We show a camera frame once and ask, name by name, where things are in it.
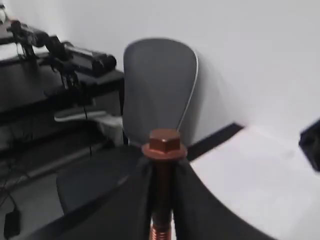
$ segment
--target gray floor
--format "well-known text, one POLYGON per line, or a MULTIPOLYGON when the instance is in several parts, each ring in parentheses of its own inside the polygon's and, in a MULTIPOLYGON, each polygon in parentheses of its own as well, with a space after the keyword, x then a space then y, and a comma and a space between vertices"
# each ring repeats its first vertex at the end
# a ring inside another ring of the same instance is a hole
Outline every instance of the gray floor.
MULTIPOLYGON (((29 185, 12 192, 21 211, 21 233, 13 240, 23 239, 33 231, 51 223, 63 215, 60 205, 56 175, 43 177, 29 185)), ((13 204, 8 198, 0 208, 0 240, 4 239, 5 215, 13 210, 13 204)))

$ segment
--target black table edge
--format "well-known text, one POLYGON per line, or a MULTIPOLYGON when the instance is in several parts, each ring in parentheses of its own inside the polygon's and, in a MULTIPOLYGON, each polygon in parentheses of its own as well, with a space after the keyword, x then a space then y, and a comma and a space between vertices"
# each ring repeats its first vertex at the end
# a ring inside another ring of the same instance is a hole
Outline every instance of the black table edge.
POLYGON ((188 148, 187 159, 190 162, 194 161, 202 154, 205 154, 211 149, 219 146, 220 144, 223 144, 224 142, 232 138, 243 128, 243 126, 234 122, 211 134, 210 136, 196 142, 188 148))

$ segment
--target office chair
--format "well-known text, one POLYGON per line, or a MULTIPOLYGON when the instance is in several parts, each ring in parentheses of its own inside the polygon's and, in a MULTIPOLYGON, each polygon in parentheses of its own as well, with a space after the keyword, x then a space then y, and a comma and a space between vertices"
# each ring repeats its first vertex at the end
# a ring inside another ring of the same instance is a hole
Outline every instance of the office chair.
MULTIPOLYGON (((69 213, 121 184, 142 156, 140 146, 153 129, 180 129, 198 76, 198 58, 185 44, 162 38, 142 39, 124 52, 123 116, 116 120, 105 112, 104 124, 123 125, 129 144, 103 149, 79 159, 60 172, 57 191, 64 213, 69 213)), ((55 115, 57 121, 99 122, 103 112, 87 109, 55 115)))

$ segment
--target chair seat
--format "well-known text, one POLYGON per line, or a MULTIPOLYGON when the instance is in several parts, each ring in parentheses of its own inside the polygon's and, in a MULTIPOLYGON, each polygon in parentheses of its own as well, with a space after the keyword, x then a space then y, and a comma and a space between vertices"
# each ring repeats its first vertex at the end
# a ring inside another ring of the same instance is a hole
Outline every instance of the chair seat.
POLYGON ((83 157, 56 179, 63 212, 69 213, 111 191, 135 169, 142 151, 135 146, 106 149, 83 157))

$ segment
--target hex bolt head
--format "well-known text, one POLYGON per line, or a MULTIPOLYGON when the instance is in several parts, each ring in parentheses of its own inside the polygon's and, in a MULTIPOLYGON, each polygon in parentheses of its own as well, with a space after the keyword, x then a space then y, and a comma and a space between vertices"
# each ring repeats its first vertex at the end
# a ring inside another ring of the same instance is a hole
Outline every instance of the hex bolt head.
POLYGON ((183 158, 187 150, 180 142, 180 134, 175 129, 155 129, 150 134, 149 143, 142 147, 144 155, 155 161, 170 161, 183 158))

